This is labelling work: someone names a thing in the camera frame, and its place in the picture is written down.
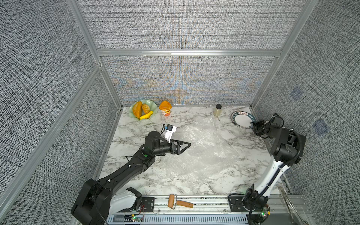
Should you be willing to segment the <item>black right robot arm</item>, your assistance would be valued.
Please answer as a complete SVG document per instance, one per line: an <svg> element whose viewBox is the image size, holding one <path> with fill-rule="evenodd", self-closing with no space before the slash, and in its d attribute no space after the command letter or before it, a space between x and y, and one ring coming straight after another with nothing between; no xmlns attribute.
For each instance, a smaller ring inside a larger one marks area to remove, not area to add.
<svg viewBox="0 0 360 225"><path fill-rule="evenodd" d="M265 207L278 179L302 159L307 138L293 129L285 128L284 123L277 114L274 114L268 122L262 120L251 123L252 130L257 136L265 135L274 142L270 151L269 165L261 178L247 189L242 199L244 208L248 211Z"/></svg>

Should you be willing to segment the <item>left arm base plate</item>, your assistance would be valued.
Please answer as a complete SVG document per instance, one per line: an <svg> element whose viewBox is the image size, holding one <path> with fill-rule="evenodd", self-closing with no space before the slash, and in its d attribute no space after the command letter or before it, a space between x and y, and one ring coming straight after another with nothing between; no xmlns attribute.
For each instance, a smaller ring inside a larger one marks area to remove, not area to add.
<svg viewBox="0 0 360 225"><path fill-rule="evenodd" d="M155 198L154 197L142 197L141 200L136 200L134 206L130 209L124 209L121 212L126 213L139 213L142 212L154 212Z"/></svg>

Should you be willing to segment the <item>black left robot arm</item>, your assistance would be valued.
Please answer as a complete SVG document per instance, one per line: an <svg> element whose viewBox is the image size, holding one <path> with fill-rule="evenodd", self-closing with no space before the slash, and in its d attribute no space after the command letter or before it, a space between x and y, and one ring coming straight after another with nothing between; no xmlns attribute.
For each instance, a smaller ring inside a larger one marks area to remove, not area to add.
<svg viewBox="0 0 360 225"><path fill-rule="evenodd" d="M159 132L150 132L145 137L145 143L125 165L100 180L89 179L84 183L71 214L83 225L102 225L110 214L124 209L137 210L142 197L138 191L128 188L119 197L115 194L134 177L145 172L157 156L167 153L181 155L190 146L189 142L168 141Z"/></svg>

